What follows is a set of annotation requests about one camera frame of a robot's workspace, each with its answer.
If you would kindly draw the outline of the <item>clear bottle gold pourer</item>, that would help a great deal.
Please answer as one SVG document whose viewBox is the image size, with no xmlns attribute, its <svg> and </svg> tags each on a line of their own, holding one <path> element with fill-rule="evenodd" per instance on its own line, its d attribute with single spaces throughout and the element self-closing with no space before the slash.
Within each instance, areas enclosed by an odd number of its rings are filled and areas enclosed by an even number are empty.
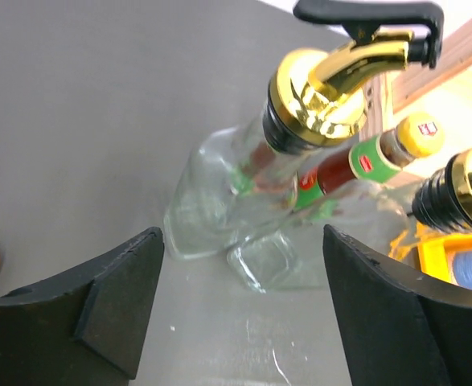
<svg viewBox="0 0 472 386">
<path fill-rule="evenodd" d="M 435 2 L 300 1 L 293 15 L 339 26 L 350 39 L 330 52 L 287 53 L 261 112 L 191 151 L 163 219 L 166 247 L 176 259 L 216 255 L 281 222 L 298 200 L 305 160 L 365 126 L 364 85 L 410 64 L 435 68 L 441 55 L 445 16 Z"/>
</svg>

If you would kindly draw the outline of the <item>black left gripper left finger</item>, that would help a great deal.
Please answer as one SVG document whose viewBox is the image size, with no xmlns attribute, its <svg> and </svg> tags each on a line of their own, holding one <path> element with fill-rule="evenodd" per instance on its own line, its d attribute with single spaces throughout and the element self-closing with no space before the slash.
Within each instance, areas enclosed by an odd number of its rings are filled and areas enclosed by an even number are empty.
<svg viewBox="0 0 472 386">
<path fill-rule="evenodd" d="M 127 385 L 164 257 L 160 228 L 0 297 L 0 385 Z"/>
</svg>

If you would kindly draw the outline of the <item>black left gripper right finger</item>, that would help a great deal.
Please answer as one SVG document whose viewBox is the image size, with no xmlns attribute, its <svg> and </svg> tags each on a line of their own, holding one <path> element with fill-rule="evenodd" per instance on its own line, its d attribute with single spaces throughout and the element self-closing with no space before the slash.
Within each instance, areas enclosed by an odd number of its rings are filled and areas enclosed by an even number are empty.
<svg viewBox="0 0 472 386">
<path fill-rule="evenodd" d="M 472 290 L 330 225 L 323 257 L 353 385 L 472 385 Z"/>
</svg>

